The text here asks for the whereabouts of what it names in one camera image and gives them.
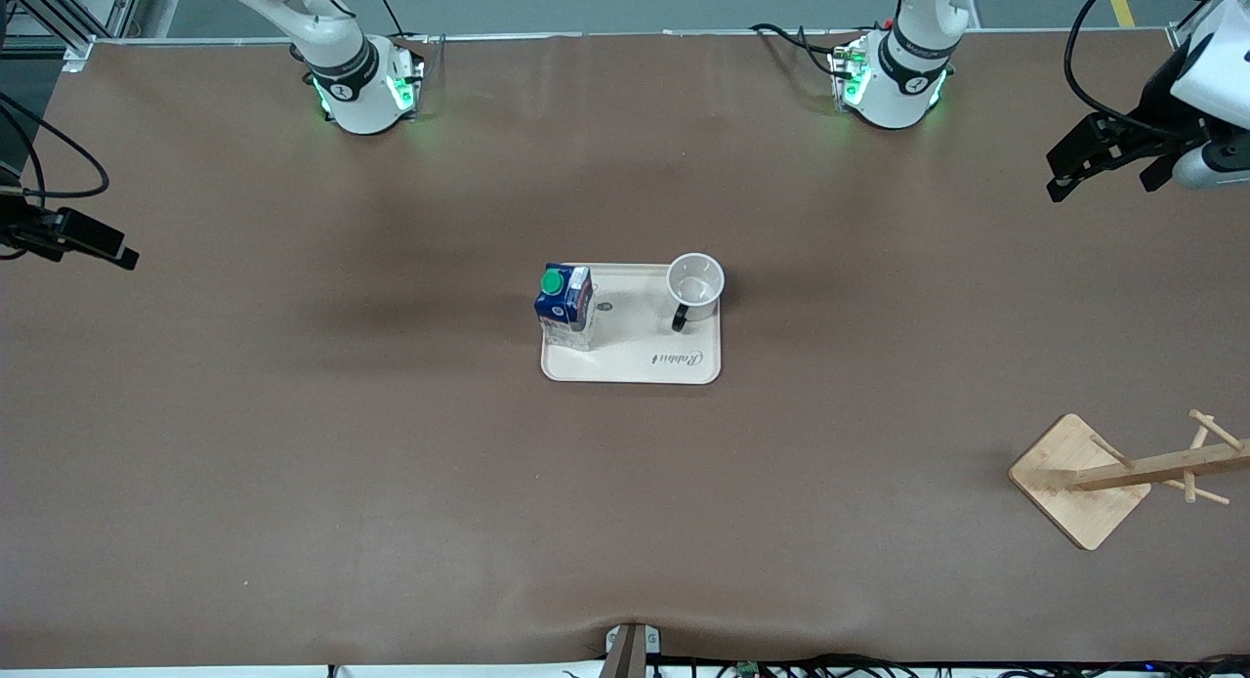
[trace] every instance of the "white tray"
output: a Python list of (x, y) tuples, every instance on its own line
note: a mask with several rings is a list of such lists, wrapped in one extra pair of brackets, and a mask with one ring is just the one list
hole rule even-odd
[(710, 319), (672, 330), (668, 265), (589, 265), (595, 285), (589, 352), (542, 340), (542, 372), (552, 380), (706, 385), (720, 375), (720, 308)]

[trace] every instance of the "white cup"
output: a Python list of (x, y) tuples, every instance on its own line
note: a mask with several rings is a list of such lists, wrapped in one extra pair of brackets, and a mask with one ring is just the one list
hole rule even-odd
[(716, 313), (716, 301), (725, 290), (725, 270), (710, 255), (688, 251), (669, 265), (669, 295), (678, 303), (672, 330), (681, 331), (686, 321), (699, 321)]

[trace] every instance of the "metal frame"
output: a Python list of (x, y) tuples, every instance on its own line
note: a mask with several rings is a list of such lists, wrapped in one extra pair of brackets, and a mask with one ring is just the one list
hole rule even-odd
[(78, 0), (15, 0), (31, 18), (48, 29), (48, 36), (10, 36), (4, 51), (14, 56), (49, 56), (64, 51), (66, 69), (81, 69), (81, 63), (96, 40), (121, 38), (134, 20), (135, 0), (112, 0), (108, 20), (100, 23)]

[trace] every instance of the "yellow floor line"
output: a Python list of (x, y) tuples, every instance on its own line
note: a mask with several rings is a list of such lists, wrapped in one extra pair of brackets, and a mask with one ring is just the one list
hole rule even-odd
[(1138, 23), (1132, 19), (1132, 10), (1129, 9), (1129, 0), (1111, 0), (1111, 10), (1115, 11), (1115, 23), (1121, 29), (1130, 29)]

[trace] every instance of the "printed logo on tray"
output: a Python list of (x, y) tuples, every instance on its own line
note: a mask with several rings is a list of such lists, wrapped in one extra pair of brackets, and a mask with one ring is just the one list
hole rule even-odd
[(702, 363), (702, 352), (690, 352), (682, 354), (658, 353), (651, 357), (651, 365), (689, 365), (695, 367)]

